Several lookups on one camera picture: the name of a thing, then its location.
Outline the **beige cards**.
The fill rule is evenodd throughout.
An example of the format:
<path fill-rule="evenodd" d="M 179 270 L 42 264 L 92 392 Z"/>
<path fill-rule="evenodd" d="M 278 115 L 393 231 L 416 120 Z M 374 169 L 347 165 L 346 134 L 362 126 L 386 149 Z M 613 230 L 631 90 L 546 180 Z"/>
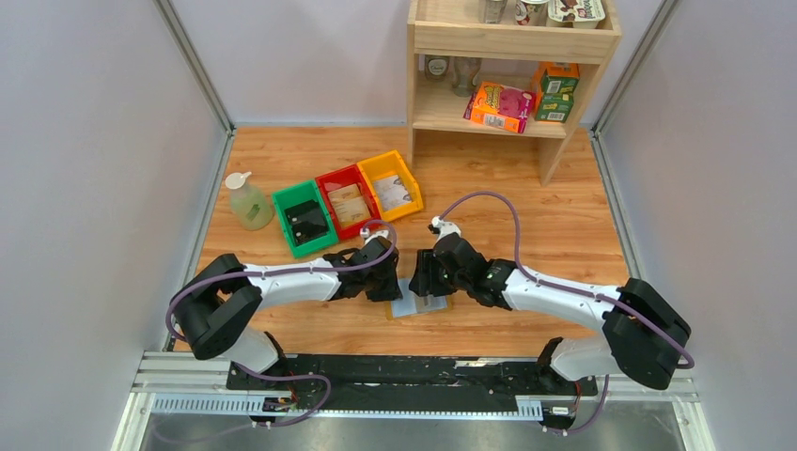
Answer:
<path fill-rule="evenodd" d="M 356 184 L 333 190 L 328 197 L 343 228 L 361 223 L 370 216 L 367 202 Z"/>

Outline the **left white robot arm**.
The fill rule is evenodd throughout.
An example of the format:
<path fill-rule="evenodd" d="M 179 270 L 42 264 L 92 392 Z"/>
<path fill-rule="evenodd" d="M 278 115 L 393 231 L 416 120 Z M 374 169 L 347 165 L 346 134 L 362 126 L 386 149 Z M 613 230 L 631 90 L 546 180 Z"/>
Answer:
<path fill-rule="evenodd" d="M 380 231 L 360 248 L 283 266 L 245 265 L 233 254 L 216 258 L 174 295 L 166 327 L 188 343 L 197 360 L 222 356 L 262 373 L 280 353 L 266 333 L 250 327 L 260 310 L 305 301 L 330 302 L 365 294 L 371 301 L 400 297 L 399 251 Z"/>

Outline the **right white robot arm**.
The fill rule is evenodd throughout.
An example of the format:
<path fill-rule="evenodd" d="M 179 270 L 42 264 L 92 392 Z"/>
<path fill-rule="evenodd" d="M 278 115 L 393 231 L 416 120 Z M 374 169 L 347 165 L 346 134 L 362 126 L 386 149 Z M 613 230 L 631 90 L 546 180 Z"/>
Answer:
<path fill-rule="evenodd" d="M 623 374 L 665 390 L 676 370 L 694 364 L 685 354 L 690 325 L 642 279 L 617 287 L 552 277 L 487 259 L 453 233 L 418 251 L 409 288 L 419 297 L 462 291 L 486 307 L 542 313 L 594 331 L 582 339 L 555 337 L 539 354 L 539 364 L 566 381 Z"/>

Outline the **yellow leather card holder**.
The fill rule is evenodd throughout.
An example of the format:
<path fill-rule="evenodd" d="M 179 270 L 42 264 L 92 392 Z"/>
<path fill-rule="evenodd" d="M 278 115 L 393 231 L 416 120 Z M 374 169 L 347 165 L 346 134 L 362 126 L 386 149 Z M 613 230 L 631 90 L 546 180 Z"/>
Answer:
<path fill-rule="evenodd" d="M 410 291 L 410 279 L 398 280 L 401 296 L 390 301 L 386 306 L 386 317 L 390 320 L 408 318 L 417 315 L 449 311 L 453 308 L 452 302 L 446 296 L 419 297 Z"/>

